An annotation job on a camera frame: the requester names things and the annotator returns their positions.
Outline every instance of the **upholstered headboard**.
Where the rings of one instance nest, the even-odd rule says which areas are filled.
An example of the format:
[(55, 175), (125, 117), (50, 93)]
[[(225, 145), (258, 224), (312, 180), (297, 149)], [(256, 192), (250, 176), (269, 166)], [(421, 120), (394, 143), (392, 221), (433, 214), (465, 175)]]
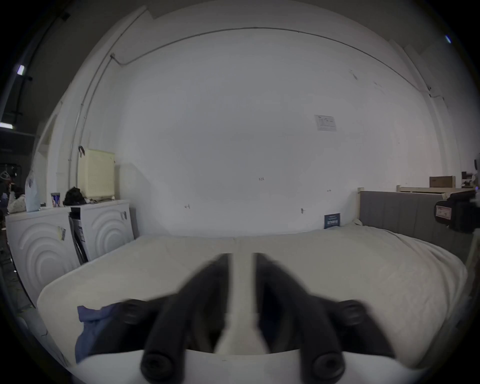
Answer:
[(438, 245), (467, 261), (473, 235), (455, 232), (437, 223), (434, 193), (360, 191), (359, 219), (363, 225), (387, 229)]

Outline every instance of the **wooden box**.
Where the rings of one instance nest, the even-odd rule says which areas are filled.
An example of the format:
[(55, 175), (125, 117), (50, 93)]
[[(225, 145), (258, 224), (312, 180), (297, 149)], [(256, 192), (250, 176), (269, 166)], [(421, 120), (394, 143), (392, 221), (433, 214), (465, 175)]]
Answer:
[(430, 188), (455, 188), (455, 176), (430, 176)]

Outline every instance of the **white mattress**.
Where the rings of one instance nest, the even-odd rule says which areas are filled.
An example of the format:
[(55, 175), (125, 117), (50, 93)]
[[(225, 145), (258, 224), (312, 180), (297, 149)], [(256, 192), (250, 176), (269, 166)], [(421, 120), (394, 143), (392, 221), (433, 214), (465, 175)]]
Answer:
[(125, 299), (175, 292), (219, 253), (233, 254), (228, 326), (221, 354), (263, 354), (255, 327), (252, 253), (281, 262), (311, 293), (367, 303), (397, 359), (415, 367), (458, 304), (467, 279), (444, 249), (372, 227), (347, 225), (242, 238), (142, 236), (51, 282), (37, 307), (70, 363), (83, 329), (77, 306), (99, 309)]

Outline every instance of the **person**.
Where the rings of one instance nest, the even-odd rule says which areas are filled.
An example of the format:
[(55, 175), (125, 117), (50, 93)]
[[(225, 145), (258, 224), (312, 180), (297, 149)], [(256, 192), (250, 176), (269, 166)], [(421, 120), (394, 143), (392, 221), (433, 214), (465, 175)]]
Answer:
[(7, 209), (9, 213), (26, 211), (24, 191), (13, 183), (10, 183), (10, 197)]
[(0, 222), (7, 215), (8, 195), (10, 194), (10, 183), (12, 179), (7, 171), (0, 173)]

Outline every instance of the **floor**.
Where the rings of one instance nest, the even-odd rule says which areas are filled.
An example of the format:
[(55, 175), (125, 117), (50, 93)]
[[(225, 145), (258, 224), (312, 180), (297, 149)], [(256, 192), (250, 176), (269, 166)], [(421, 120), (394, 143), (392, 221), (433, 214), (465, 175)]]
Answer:
[(20, 283), (6, 244), (4, 228), (0, 235), (0, 270), (8, 292), (7, 300), (10, 301), (9, 305), (17, 316), (20, 326), (26, 327), (55, 360), (67, 367), (69, 365), (67, 360), (48, 334), (38, 311), (33, 307)]

